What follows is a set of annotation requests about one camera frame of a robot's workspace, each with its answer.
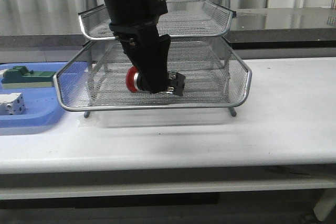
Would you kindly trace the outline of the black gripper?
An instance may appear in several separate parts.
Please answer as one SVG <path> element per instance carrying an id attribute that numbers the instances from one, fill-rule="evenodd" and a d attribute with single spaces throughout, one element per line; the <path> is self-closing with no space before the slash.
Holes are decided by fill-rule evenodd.
<path id="1" fill-rule="evenodd" d="M 111 23 L 124 53 L 142 76 L 146 91 L 167 90 L 169 35 L 160 36 L 157 23 L 167 13 L 165 0 L 104 0 Z"/>

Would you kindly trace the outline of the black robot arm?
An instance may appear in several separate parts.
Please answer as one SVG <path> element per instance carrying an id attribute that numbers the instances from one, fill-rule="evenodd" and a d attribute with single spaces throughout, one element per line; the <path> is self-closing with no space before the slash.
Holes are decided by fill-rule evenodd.
<path id="1" fill-rule="evenodd" d="M 165 0 L 104 0 L 116 40 L 133 66 L 126 75 L 131 92 L 169 92 L 182 96 L 185 76 L 168 71 L 171 38 L 159 35 L 157 24 L 168 12 Z"/>

